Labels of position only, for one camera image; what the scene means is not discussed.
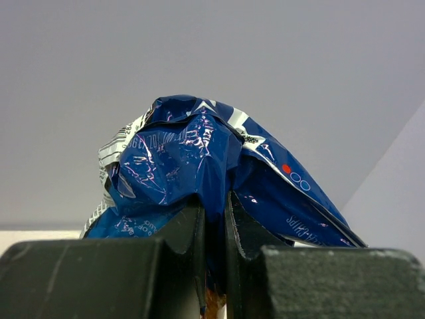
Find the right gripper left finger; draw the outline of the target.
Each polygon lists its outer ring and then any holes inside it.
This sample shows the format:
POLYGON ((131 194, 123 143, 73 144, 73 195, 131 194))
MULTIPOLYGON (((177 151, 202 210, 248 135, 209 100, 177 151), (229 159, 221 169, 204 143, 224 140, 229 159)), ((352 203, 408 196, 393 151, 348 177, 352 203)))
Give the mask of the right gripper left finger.
POLYGON ((198 318, 204 235, 191 198, 151 237, 16 243, 1 257, 1 317, 198 318))

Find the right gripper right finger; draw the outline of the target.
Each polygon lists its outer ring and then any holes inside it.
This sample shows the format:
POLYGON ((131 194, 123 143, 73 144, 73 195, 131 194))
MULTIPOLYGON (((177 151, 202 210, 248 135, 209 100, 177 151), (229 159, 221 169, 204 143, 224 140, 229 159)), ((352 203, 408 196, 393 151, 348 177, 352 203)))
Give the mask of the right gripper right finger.
POLYGON ((424 268, 406 251, 293 248, 234 193, 225 225, 229 318, 424 317, 424 268))

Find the blue Doritos chip bag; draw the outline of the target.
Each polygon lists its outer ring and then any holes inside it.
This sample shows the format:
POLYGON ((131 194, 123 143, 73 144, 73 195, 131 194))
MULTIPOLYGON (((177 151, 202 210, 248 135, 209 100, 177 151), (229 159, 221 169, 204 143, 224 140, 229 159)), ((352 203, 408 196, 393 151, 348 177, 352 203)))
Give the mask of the blue Doritos chip bag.
POLYGON ((191 197, 206 215, 207 303, 226 303, 224 210, 233 192, 279 240, 363 248, 344 216, 300 162, 245 112, 190 95, 164 96, 98 151, 103 198, 82 238, 149 237, 191 197))

